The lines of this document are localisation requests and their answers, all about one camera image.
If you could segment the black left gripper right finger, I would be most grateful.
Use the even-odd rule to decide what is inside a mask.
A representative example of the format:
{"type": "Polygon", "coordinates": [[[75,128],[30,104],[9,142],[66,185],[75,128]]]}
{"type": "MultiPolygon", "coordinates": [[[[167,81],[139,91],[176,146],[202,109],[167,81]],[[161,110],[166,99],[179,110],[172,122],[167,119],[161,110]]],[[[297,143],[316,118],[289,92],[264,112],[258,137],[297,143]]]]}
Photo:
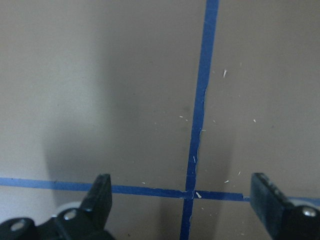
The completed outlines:
{"type": "Polygon", "coordinates": [[[264,173],[253,173],[250,205],[273,240],[318,240],[320,209],[312,202],[289,199],[264,173]]]}

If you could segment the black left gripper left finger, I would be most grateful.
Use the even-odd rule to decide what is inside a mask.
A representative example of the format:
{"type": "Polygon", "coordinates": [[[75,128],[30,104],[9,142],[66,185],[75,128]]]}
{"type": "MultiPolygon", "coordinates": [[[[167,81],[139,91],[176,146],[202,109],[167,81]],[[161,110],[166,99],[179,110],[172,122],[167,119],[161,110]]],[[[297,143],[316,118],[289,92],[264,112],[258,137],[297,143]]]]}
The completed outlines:
{"type": "Polygon", "coordinates": [[[96,177],[79,207],[52,216],[41,225],[28,217],[12,218],[0,224],[2,240],[111,240],[105,230],[112,208],[109,174],[96,177]]]}

